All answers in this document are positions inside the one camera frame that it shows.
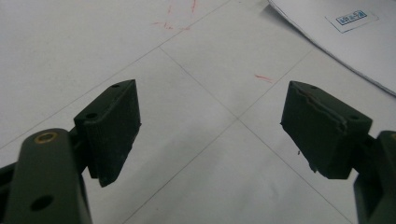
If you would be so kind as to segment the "white paper sheet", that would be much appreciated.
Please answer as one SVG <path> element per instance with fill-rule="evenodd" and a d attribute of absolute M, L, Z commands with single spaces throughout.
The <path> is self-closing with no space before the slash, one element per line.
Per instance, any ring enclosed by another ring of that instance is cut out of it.
<path fill-rule="evenodd" d="M 268 0 L 345 67 L 396 96 L 396 0 Z"/>

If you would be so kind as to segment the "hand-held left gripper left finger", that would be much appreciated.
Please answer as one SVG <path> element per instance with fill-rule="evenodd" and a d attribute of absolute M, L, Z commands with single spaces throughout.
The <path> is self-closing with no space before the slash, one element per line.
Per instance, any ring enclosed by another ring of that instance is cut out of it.
<path fill-rule="evenodd" d="M 111 85 L 74 117 L 87 144 L 92 178 L 106 187 L 117 180 L 138 135 L 141 118 L 134 79 Z"/>

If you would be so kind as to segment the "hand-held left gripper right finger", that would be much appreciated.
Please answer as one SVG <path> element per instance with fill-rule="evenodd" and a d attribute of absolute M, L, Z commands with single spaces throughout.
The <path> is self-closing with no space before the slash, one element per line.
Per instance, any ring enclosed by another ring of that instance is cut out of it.
<path fill-rule="evenodd" d="M 281 125 L 311 169 L 329 179 L 346 179 L 353 149 L 363 143 L 373 121 L 322 89 L 289 83 Z"/>

